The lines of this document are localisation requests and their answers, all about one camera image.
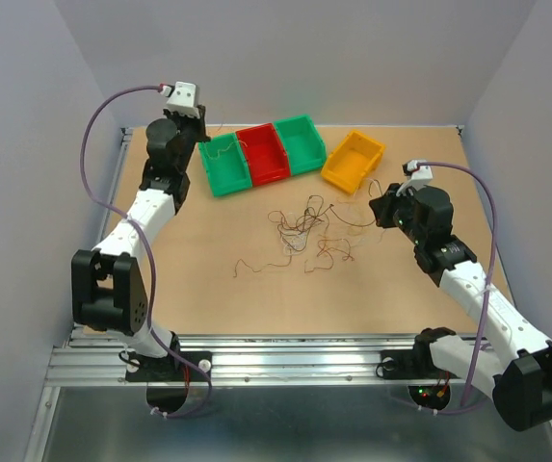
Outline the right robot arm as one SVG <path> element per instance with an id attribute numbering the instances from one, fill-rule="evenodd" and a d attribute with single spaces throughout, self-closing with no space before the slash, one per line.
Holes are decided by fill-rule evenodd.
<path id="1" fill-rule="evenodd" d="M 449 194 L 430 186 L 401 192 L 392 184 L 369 206 L 379 227 L 397 228 L 409 238 L 418 267 L 478 324 L 489 343 L 483 350 L 450 328 L 426 328 L 412 348 L 384 353 L 381 377 L 431 379 L 447 372 L 469 379 L 513 430 L 551 421 L 552 339 L 487 283 L 474 252 L 452 232 Z"/>

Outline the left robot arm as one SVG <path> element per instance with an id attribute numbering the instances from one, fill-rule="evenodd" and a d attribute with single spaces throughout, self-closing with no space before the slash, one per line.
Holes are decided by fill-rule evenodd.
<path id="1" fill-rule="evenodd" d="M 166 109 L 145 130 L 147 159 L 135 199 L 112 232 L 71 260 L 72 316 L 95 331 L 108 332 L 148 358 L 159 378 L 181 368 L 177 336 L 152 318 L 155 286 L 146 285 L 140 262 L 155 262 L 151 246 L 182 207 L 189 188 L 187 168 L 199 142 L 208 141 L 206 109 L 193 115 Z"/>

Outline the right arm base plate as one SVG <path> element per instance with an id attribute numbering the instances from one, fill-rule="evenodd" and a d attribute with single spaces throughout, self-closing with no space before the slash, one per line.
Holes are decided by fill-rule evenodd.
<path id="1" fill-rule="evenodd" d="M 447 373 L 455 377 L 466 376 L 470 360 L 464 361 L 452 353 L 434 355 L 428 347 L 388 348 L 381 351 L 381 359 L 375 366 L 377 378 L 384 380 L 437 382 Z"/>

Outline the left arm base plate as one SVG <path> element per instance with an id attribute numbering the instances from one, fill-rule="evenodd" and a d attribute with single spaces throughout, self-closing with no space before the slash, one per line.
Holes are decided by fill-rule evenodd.
<path id="1" fill-rule="evenodd" d="M 150 358 L 137 354 L 135 351 L 123 350 L 118 359 L 126 366 L 125 380 L 130 383 L 147 382 L 205 382 L 206 379 L 197 371 L 186 367 L 183 363 L 176 366 L 170 356 Z"/>

